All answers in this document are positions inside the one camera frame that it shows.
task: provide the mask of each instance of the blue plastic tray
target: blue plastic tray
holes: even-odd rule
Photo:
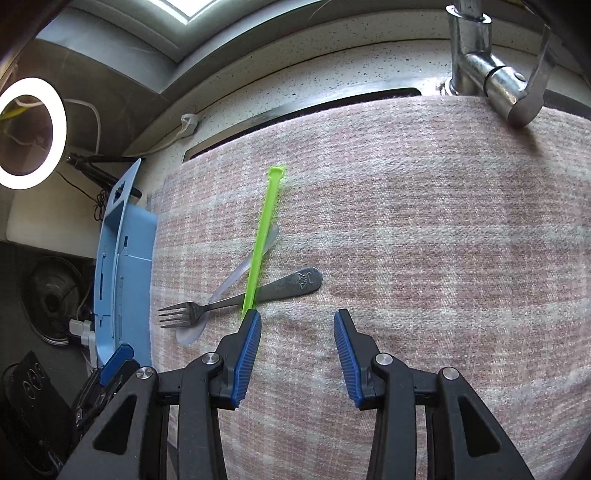
[[[101,365],[128,343],[140,365],[151,365],[150,279],[157,218],[129,193],[141,160],[113,187],[100,230],[95,271],[96,350]]]

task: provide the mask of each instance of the chrome faucet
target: chrome faucet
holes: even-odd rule
[[[456,0],[447,8],[452,37],[452,77],[445,82],[450,95],[488,97],[513,127],[524,127],[540,113],[544,91],[556,64],[560,40],[544,27],[537,64],[526,79],[492,53],[491,18],[480,0]]]

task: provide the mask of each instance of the green plastic stick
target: green plastic stick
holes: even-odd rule
[[[263,249],[265,247],[265,242],[267,241],[267,233],[269,231],[269,226],[271,225],[271,217],[273,216],[273,210],[275,209],[277,193],[279,192],[279,181],[283,178],[283,172],[285,172],[285,167],[269,168],[269,185],[267,186],[265,203],[262,206],[261,220],[259,221],[259,229],[256,234],[255,248],[252,251],[251,270],[248,274],[244,304],[242,305],[242,318],[244,318],[246,312],[252,308],[255,301],[258,276],[261,272]]]

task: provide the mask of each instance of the engraved logo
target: engraved logo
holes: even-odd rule
[[[300,290],[304,290],[307,284],[312,285],[312,272],[298,273],[298,279],[300,280]]]

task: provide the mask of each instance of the fork tines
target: fork tines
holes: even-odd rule
[[[164,317],[160,320],[160,326],[162,328],[177,328],[191,325],[190,306],[187,301],[159,309],[159,312],[166,312],[158,315],[159,317]]]

